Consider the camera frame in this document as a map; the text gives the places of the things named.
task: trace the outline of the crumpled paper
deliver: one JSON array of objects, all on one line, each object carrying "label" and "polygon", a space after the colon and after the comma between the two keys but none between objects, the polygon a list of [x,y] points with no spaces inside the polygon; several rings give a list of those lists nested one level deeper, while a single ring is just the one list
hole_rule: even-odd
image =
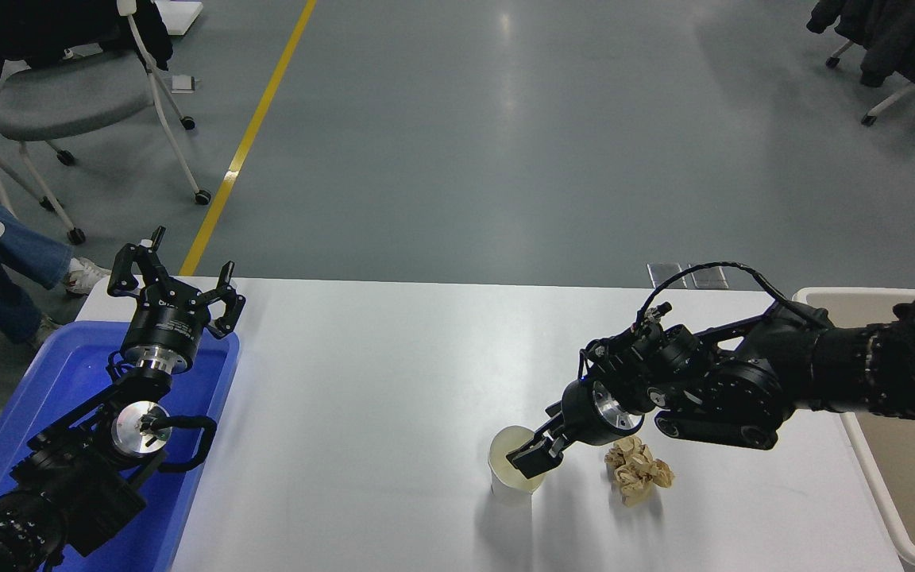
[{"label": "crumpled paper", "polygon": [[676,477],[669,470],[669,465],[651,456],[649,447],[634,435],[613,444],[606,453],[606,464],[609,465],[613,484],[620,488],[620,495],[628,507],[647,499],[653,491],[651,485],[668,489]]}]

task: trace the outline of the jeans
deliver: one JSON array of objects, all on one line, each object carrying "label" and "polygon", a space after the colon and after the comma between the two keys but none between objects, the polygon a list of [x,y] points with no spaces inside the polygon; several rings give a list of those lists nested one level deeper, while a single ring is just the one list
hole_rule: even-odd
[{"label": "jeans", "polygon": [[51,288],[69,270],[72,248],[23,226],[0,205],[0,331],[14,343],[30,340],[41,324],[41,311],[28,293],[6,274],[3,265]]}]

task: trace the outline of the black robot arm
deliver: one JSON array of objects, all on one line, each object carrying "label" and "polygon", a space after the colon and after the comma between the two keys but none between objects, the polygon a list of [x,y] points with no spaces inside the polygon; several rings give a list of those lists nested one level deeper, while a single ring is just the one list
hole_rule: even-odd
[{"label": "black robot arm", "polygon": [[[662,328],[672,307],[649,307],[658,289],[631,328],[582,349],[577,379],[508,460],[534,477],[559,465],[570,444],[630,435],[656,408],[654,423],[669,437],[752,449],[772,449],[799,408],[915,419],[915,301],[894,308],[896,321],[844,329],[825,309],[769,288],[776,303],[765,314],[697,334]],[[719,347],[737,339],[732,350]]]},{"label": "black robot arm", "polygon": [[[87,556],[145,509],[138,490],[150,475],[193,470],[207,458],[217,423],[168,415],[157,402],[173,374],[193,366],[204,329],[215,337],[232,332],[245,297],[231,285],[232,263],[206,293],[169,276],[156,254],[163,236],[159,227],[116,256],[108,292],[137,297],[137,310],[116,352],[123,362],[106,367],[112,385],[31,438],[32,453],[10,471],[16,486],[0,497],[0,572],[33,572],[43,563],[48,570],[67,544]],[[219,300],[225,314],[211,323],[207,307]],[[164,462],[175,428],[203,434],[191,458]]]}]

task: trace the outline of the chair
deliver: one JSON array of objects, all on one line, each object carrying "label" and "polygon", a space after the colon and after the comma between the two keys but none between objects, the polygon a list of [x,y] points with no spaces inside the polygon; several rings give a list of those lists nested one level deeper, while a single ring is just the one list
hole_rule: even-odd
[{"label": "chair", "polygon": [[[87,236],[69,218],[47,182],[33,166],[26,145],[28,142],[46,142],[54,149],[62,164],[72,165],[75,162],[72,153],[59,148],[54,140],[112,126],[144,108],[153,107],[191,186],[194,200],[199,205],[210,203],[210,192],[196,184],[196,178],[189,170],[185,156],[164,116],[160,93],[167,95],[168,104],[179,115],[185,130],[195,127],[193,118],[184,115],[168,93],[160,80],[155,60],[143,44],[133,19],[137,1],[116,0],[116,7],[118,15],[129,22],[137,50],[102,52],[63,61],[50,68],[29,69],[8,76],[0,83],[0,134],[18,142],[19,155],[36,181],[41,197],[28,184],[21,182],[18,174],[1,159],[0,168],[39,199],[42,207],[58,214],[67,229],[67,238],[73,244],[85,242]],[[4,196],[4,189],[0,185],[0,199]]]},{"label": "chair", "polygon": [[[839,58],[842,56],[846,50],[852,48],[856,44],[853,40],[849,40],[845,44],[842,44],[838,50],[832,52],[828,59],[824,61],[824,66],[828,69],[835,69],[839,66]],[[867,110],[867,113],[860,119],[860,123],[866,127],[871,127],[874,125],[875,121],[878,121],[878,116],[885,111],[885,109],[892,107],[895,102],[901,100],[911,91],[915,91],[915,83],[908,83],[903,87],[900,87],[899,90],[896,90],[892,95],[886,97],[885,100],[882,100],[878,105]]]}]

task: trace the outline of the gray floor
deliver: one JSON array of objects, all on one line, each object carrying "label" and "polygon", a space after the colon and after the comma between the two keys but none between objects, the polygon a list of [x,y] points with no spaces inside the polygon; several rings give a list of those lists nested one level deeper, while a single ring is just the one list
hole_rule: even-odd
[{"label": "gray floor", "polygon": [[[200,80],[177,137],[211,191],[302,6],[210,1],[176,46]],[[806,32],[811,6],[320,2],[197,274],[643,287],[650,261],[727,258],[787,293],[915,287],[915,95],[861,126],[903,80],[861,87],[859,48],[825,68],[841,42]],[[164,224],[181,265],[206,210],[152,120],[67,141],[77,168],[37,150],[81,256]],[[0,336],[0,407],[29,359]]]}]

